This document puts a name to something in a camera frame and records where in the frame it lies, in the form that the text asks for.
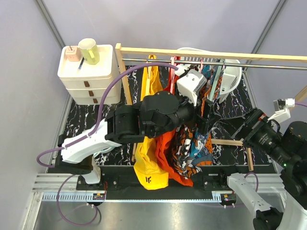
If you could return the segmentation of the mint green hanger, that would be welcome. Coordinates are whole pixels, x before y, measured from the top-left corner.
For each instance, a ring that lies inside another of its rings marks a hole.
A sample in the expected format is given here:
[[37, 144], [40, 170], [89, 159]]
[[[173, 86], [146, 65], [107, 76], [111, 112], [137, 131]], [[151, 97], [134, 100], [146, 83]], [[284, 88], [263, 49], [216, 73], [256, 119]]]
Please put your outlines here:
[[211, 73], [211, 77], [210, 77], [211, 90], [210, 90], [208, 99], [211, 102], [215, 101], [215, 91], [216, 91], [216, 87], [218, 85], [219, 79], [220, 79], [220, 77], [223, 76], [223, 73], [224, 73], [225, 59], [219, 59], [218, 63], [221, 64], [221, 65], [212, 66], [212, 73]]

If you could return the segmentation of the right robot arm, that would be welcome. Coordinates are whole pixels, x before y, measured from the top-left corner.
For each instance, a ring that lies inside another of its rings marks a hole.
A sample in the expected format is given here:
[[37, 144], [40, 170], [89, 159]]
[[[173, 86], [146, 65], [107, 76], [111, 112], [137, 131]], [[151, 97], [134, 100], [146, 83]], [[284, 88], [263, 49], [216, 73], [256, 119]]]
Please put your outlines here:
[[256, 230], [305, 230], [307, 228], [307, 124], [292, 122], [284, 134], [274, 130], [260, 109], [223, 121], [227, 133], [245, 147], [256, 147], [282, 167], [280, 178], [286, 190], [284, 212], [278, 211], [251, 188], [241, 173], [225, 173], [218, 185], [232, 189], [253, 215]]

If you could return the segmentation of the blue patterned shorts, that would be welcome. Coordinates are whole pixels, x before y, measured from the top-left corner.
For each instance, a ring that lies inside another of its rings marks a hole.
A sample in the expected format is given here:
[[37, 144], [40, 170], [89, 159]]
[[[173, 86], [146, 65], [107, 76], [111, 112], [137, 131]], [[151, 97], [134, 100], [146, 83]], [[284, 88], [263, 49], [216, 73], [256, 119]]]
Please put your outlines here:
[[[208, 80], [206, 85], [199, 92], [199, 99], [209, 100], [208, 96], [211, 90], [210, 77], [212, 73], [212, 66], [203, 66], [201, 74], [203, 74]], [[215, 103], [220, 94], [220, 88], [223, 77], [220, 77], [218, 85], [215, 91]], [[205, 165], [212, 165], [213, 163], [213, 147], [211, 141], [210, 131], [207, 134], [194, 133], [193, 142], [190, 147], [191, 162], [189, 166], [191, 168], [197, 168]]]

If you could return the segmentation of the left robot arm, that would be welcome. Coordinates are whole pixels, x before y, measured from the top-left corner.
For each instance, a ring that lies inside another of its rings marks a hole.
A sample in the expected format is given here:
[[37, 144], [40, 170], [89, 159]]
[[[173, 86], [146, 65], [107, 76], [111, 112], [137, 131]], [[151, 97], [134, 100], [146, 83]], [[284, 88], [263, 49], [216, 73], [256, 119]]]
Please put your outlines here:
[[209, 130], [218, 120], [220, 116], [210, 102], [192, 104], [186, 96], [160, 91], [115, 109], [82, 135], [60, 136], [55, 166], [82, 175], [97, 190], [104, 181], [94, 154], [137, 143], [134, 171], [145, 189], [165, 188], [170, 179], [192, 187], [191, 177], [200, 171], [201, 164], [191, 164], [189, 157], [203, 148], [212, 150]]

